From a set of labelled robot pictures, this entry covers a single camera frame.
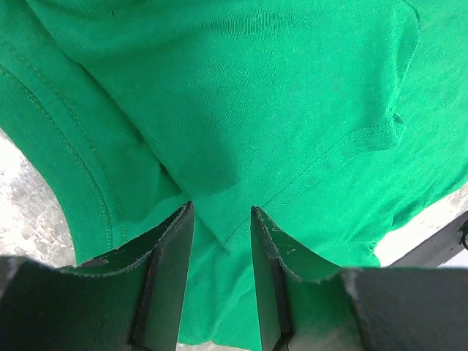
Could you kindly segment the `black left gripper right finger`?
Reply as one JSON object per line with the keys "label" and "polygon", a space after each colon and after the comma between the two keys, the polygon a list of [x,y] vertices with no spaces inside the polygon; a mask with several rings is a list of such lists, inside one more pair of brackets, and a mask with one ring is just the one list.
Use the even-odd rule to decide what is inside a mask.
{"label": "black left gripper right finger", "polygon": [[386,268],[343,268],[300,244],[260,207],[251,243],[263,350],[465,350],[462,214]]}

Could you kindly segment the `green t shirt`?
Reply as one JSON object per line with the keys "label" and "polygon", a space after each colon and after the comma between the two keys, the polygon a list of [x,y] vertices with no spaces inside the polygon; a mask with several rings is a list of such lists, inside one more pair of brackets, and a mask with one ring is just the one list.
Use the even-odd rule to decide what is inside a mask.
{"label": "green t shirt", "polygon": [[467,182],[467,3],[3,1],[1,128],[78,262],[192,201],[178,338],[258,350],[252,206],[377,266]]}

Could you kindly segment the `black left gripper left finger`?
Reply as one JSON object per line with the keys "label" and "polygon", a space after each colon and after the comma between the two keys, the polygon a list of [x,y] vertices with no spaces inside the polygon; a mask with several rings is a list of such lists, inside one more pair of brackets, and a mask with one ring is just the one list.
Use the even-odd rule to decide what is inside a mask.
{"label": "black left gripper left finger", "polygon": [[194,208],[82,265],[1,258],[3,350],[174,350]]}

